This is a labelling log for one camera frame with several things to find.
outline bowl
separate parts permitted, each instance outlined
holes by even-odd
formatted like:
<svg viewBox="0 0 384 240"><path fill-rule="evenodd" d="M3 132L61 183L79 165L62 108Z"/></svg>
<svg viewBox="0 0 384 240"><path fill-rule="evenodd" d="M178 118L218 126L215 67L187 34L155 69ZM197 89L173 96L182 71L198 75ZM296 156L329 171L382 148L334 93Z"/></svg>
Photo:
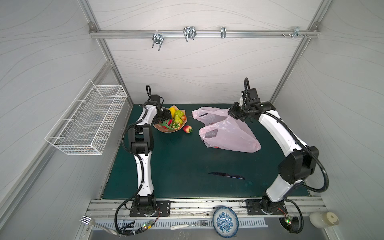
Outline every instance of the bowl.
<svg viewBox="0 0 384 240"><path fill-rule="evenodd" d="M173 105L173 106L171 106L171 107L174 107L176 110L180 110L180 109L178 109L175 105ZM169 130L169 129L165 129L165 128L163 128L161 125L159 125L159 124L154 124L153 126L157 129L157 130L159 130L160 132L176 132L176 131L178 131L178 130L180 130L180 129L182 129L183 127L184 127L184 125L185 125L185 123L187 122L187 120L188 119L186 119L185 121L183 121L183 124L181 125L181 128L179 128L179 129L175 129L175 130Z"/></svg>
<svg viewBox="0 0 384 240"><path fill-rule="evenodd" d="M223 238L230 238L236 235L239 229L239 220L236 213L229 207L216 209L212 222L217 234Z"/></svg>

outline wire mesh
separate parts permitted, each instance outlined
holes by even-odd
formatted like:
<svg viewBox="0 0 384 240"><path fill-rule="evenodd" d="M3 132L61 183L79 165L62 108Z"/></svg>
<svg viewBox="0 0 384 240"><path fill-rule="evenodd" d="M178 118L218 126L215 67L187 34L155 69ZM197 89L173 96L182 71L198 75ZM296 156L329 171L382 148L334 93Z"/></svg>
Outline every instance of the wire mesh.
<svg viewBox="0 0 384 240"><path fill-rule="evenodd" d="M101 155L127 98L121 85L93 86L50 142L68 155Z"/></svg>

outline blue and white plate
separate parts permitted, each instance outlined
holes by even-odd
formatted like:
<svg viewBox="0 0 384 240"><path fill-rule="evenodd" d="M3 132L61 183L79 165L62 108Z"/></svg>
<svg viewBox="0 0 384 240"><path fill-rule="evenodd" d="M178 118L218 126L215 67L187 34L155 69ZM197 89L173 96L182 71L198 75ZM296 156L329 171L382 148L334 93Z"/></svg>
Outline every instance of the blue and white plate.
<svg viewBox="0 0 384 240"><path fill-rule="evenodd" d="M216 232L223 238L233 237L239 229L236 213L229 207L216 209L212 221Z"/></svg>

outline floral pattern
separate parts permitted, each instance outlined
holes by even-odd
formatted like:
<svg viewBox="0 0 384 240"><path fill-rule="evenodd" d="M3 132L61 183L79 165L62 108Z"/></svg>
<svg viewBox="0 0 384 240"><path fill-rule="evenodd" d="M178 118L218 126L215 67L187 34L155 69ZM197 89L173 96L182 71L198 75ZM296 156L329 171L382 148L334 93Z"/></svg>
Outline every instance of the floral pattern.
<svg viewBox="0 0 384 240"><path fill-rule="evenodd" d="M228 215L228 213L222 212L216 219L217 227L222 231L226 231L227 233L233 227L232 218Z"/></svg>

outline white wire basket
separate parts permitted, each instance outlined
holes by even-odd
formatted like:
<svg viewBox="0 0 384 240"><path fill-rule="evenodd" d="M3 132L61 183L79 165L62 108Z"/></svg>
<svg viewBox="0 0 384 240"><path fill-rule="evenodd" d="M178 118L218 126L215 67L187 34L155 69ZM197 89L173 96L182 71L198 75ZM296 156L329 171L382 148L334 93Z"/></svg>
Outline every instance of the white wire basket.
<svg viewBox="0 0 384 240"><path fill-rule="evenodd" d="M127 98L121 85L89 82L45 137L67 155L101 155Z"/></svg>

